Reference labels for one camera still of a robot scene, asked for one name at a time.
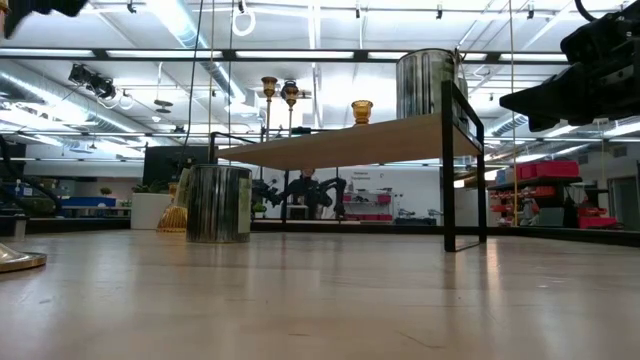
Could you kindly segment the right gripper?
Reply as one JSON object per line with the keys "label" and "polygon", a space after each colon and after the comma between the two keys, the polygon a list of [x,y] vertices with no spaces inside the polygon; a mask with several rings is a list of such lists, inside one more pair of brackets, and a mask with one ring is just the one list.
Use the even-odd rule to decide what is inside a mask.
{"label": "right gripper", "polygon": [[540,85],[500,98],[500,106],[528,118],[530,132],[588,120],[640,114],[640,9],[601,17],[578,13],[586,23],[561,41],[570,67]]}

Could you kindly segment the short gold candle holder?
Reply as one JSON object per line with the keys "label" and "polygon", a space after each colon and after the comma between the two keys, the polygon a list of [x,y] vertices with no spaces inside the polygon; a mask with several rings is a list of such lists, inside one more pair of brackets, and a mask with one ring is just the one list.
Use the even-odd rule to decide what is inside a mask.
{"label": "short gold candle holder", "polygon": [[354,127],[365,126],[369,124],[373,103],[369,100],[357,100],[351,104]]}

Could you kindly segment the tall gold candlestick holder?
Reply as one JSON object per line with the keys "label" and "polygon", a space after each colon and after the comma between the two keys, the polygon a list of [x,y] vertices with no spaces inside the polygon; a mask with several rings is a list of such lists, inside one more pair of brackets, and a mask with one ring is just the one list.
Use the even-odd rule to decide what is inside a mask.
{"label": "tall gold candlestick holder", "polygon": [[295,80],[286,80],[281,89],[281,97],[285,100],[288,111],[289,111],[289,119],[288,119],[288,136],[292,136],[293,129],[293,108],[297,102],[299,93],[299,88]]}
{"label": "tall gold candlestick holder", "polygon": [[265,140],[270,140],[270,125],[271,125],[271,105],[274,95],[276,94],[276,86],[278,79],[271,76],[265,76],[261,79],[263,84],[263,93],[266,96],[266,125],[265,125]]}

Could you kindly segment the amber glass candle holder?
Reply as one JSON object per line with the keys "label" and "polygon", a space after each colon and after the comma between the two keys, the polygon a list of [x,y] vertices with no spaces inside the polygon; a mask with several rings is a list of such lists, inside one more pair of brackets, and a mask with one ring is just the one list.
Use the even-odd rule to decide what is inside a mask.
{"label": "amber glass candle holder", "polygon": [[170,204],[165,208],[156,227],[157,232],[163,233],[184,233],[187,228],[187,209],[178,206],[176,198],[178,194],[178,184],[169,184]]}

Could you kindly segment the red plastic storage bin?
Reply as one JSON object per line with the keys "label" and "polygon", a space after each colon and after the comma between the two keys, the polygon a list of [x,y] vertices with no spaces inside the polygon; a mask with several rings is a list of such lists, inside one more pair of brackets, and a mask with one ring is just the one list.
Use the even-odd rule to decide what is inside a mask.
{"label": "red plastic storage bin", "polygon": [[581,229],[603,229],[610,228],[618,224],[613,217],[579,217],[578,225]]}
{"label": "red plastic storage bin", "polygon": [[575,161],[552,160],[537,161],[517,166],[519,180],[534,178],[574,178],[580,176],[579,165]]}

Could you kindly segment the black storage rack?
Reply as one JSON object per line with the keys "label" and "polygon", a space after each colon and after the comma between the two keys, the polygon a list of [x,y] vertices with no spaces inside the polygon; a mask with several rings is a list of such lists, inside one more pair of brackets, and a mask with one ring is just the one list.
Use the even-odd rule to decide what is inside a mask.
{"label": "black storage rack", "polygon": [[563,228],[569,190],[581,177],[538,177],[488,187],[488,224]]}

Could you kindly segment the wooden shelf riser black legs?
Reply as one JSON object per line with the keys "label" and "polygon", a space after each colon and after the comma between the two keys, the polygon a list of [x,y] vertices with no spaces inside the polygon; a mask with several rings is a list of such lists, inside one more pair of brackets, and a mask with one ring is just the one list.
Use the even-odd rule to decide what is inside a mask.
{"label": "wooden shelf riser black legs", "polygon": [[442,83],[440,113],[420,115],[371,125],[322,131],[316,134],[252,143],[209,151],[209,157],[283,171],[304,168],[339,168],[403,161],[441,161],[442,225],[456,225],[454,159],[476,158],[477,217],[479,190],[486,194],[484,125],[471,106],[445,100],[450,81]]}

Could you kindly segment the person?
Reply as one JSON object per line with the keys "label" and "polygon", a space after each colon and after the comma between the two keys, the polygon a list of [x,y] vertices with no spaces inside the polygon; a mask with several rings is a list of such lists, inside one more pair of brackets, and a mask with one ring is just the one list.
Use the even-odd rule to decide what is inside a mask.
{"label": "person", "polygon": [[300,171],[300,176],[289,185],[294,205],[305,205],[307,220],[315,220],[318,210],[317,187],[319,182],[314,179],[315,170],[307,168]]}

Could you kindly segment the black monitor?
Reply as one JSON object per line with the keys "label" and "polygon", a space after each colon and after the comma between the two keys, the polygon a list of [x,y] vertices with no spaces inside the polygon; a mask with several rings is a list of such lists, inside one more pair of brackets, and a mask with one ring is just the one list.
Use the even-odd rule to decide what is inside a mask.
{"label": "black monitor", "polygon": [[183,168],[208,162],[205,146],[156,146],[145,151],[142,183],[176,182]]}

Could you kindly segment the white pot with green plant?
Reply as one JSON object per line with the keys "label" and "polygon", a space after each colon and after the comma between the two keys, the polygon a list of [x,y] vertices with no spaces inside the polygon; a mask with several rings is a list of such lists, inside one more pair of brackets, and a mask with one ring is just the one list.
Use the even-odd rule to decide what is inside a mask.
{"label": "white pot with green plant", "polygon": [[132,188],[131,228],[133,230],[155,230],[165,209],[171,203],[168,185],[154,181],[138,184]]}

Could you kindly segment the blue storage bin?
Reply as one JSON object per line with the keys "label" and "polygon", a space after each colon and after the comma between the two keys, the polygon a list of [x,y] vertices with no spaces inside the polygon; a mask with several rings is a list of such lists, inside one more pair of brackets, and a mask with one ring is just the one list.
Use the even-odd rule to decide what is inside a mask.
{"label": "blue storage bin", "polygon": [[117,200],[104,196],[71,196],[60,200],[63,207],[115,207]]}

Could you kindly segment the black aluminium rig frame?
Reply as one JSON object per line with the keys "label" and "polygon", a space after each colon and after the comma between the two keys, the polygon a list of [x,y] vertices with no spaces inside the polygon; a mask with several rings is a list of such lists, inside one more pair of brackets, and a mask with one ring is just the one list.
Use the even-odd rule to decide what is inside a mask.
{"label": "black aluminium rig frame", "polygon": [[[197,63],[200,61],[216,60],[219,62],[305,62],[305,63],[393,63],[411,51],[404,50],[236,50],[236,49],[80,49],[80,48],[2,48],[0,49],[0,59],[8,60],[78,60],[82,61],[153,61],[153,62],[187,62]],[[469,64],[480,65],[504,65],[506,61],[500,60],[503,54],[500,52],[463,52],[463,59],[467,54],[471,54]],[[517,60],[520,65],[553,65],[564,64],[560,53],[516,53],[524,55],[524,62]],[[508,60],[516,60],[515,55],[509,55]],[[471,113],[471,106],[468,101],[462,98],[459,89],[454,89],[450,81],[443,85],[451,88],[451,95],[445,92],[445,100],[453,101],[454,104],[461,105],[462,110]],[[281,224],[260,223],[256,225],[257,231],[264,232],[321,232],[321,233],[371,233],[371,234],[397,234],[397,235],[443,235],[444,248],[446,251],[462,251],[467,248],[486,243],[488,236],[519,236],[531,238],[555,239],[563,241],[575,241],[594,243],[601,245],[616,245],[640,248],[640,232],[627,232],[621,230],[578,230],[562,228],[525,227],[521,228],[498,228],[488,227],[486,224],[487,211],[486,194],[484,190],[479,190],[478,198],[478,226],[409,226],[409,225],[328,225],[325,229],[321,225],[294,224],[287,225],[287,220],[281,220]],[[455,246],[455,238],[459,235],[478,236],[479,243],[464,245],[451,250]]]}

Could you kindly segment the silver ventilation duct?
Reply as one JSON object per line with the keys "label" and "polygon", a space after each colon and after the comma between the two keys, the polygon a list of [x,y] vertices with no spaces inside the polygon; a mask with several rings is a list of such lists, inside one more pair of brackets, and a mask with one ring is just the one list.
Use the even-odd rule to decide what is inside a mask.
{"label": "silver ventilation duct", "polygon": [[[185,0],[145,0],[147,8],[161,21],[183,48],[206,50],[211,48],[205,35],[201,33],[203,11],[195,20],[193,11]],[[231,70],[216,60],[200,61],[199,65],[212,77],[212,81],[227,96],[229,105],[227,112],[249,116],[257,116],[260,112],[256,106],[257,95],[254,91],[244,89],[236,83]]]}

